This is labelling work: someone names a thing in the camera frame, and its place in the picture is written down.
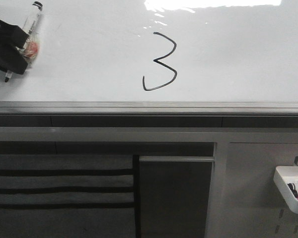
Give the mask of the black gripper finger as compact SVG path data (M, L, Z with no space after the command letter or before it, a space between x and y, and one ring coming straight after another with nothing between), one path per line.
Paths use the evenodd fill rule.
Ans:
M9 44L18 48L23 48L28 34L19 26L8 24L0 20L0 45Z
M27 61L19 51L8 44L0 45L0 70L3 72L12 71L16 74L24 74L28 66Z

